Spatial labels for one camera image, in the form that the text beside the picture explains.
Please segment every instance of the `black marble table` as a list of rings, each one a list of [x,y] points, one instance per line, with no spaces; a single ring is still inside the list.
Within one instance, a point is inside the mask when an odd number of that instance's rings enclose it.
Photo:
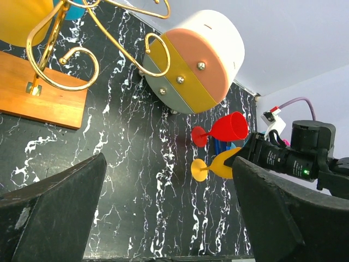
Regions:
[[[141,61],[145,34],[153,30],[127,11],[105,3],[95,12]],[[206,251],[251,254],[233,181],[213,174],[202,183],[191,178],[192,160],[199,157],[210,163],[214,148],[209,144],[198,149],[190,131],[196,125],[209,130],[214,121],[233,111],[242,112],[250,130],[255,130],[254,97],[233,85],[211,111],[171,115],[88,14],[64,24],[50,67],[88,80],[93,67],[87,56],[76,56],[66,66],[58,63],[61,55],[78,45],[91,49],[101,68],[88,92],[81,129],[0,114],[0,194],[102,152],[108,168],[86,258],[185,256]],[[43,48],[35,48],[38,58]],[[4,42],[0,50],[26,57],[23,48]]]

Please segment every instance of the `cable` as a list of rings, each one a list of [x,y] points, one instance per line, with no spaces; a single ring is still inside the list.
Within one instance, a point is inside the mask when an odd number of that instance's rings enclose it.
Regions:
[[[281,139],[278,131],[275,129],[270,130],[269,139],[270,139],[270,143],[272,143],[274,146],[281,147],[281,148],[286,147],[286,143]]]
[[[313,119],[313,120],[316,120],[314,108],[312,107],[312,104],[311,104],[310,100],[309,100],[308,98],[306,98],[306,97],[297,97],[297,98],[292,99],[292,100],[290,100],[290,101],[288,101],[288,102],[285,102],[285,103],[283,103],[281,106],[279,106],[279,109],[282,109],[282,108],[284,108],[284,107],[286,107],[286,106],[288,106],[288,105],[293,104],[294,102],[301,101],[301,100],[306,101],[306,103],[307,103],[308,106],[309,106],[312,119]]]

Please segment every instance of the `metal screw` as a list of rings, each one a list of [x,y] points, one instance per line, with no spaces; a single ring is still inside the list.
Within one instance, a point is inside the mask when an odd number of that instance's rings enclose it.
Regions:
[[[166,89],[160,88],[160,89],[159,89],[159,94],[162,95],[162,96],[164,96],[164,95],[166,94]]]
[[[204,70],[206,67],[206,64],[204,62],[198,62],[197,68],[198,70]]]
[[[178,112],[176,110],[173,110],[173,109],[170,109],[170,113],[173,114],[173,115],[178,114]]]
[[[182,77],[182,76],[177,77],[177,83],[183,84],[184,83],[184,77]]]

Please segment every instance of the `pink object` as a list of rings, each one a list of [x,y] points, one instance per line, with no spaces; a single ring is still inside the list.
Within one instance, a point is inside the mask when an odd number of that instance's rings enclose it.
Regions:
[[[290,143],[286,139],[283,139],[283,142],[285,142],[286,146],[290,146]]]
[[[248,124],[240,112],[234,112],[218,119],[208,133],[202,127],[194,127],[191,131],[192,141],[198,147],[206,145],[209,135],[223,142],[245,139],[248,135]]]

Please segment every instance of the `wooden base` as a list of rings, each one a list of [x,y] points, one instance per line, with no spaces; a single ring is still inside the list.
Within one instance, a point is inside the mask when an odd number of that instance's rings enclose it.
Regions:
[[[73,76],[46,68],[45,74],[67,86],[79,86],[86,82]],[[82,124],[87,90],[64,91],[43,80],[40,96],[26,93],[32,82],[34,70],[27,60],[0,52],[0,112],[21,116],[39,122],[79,129]]]

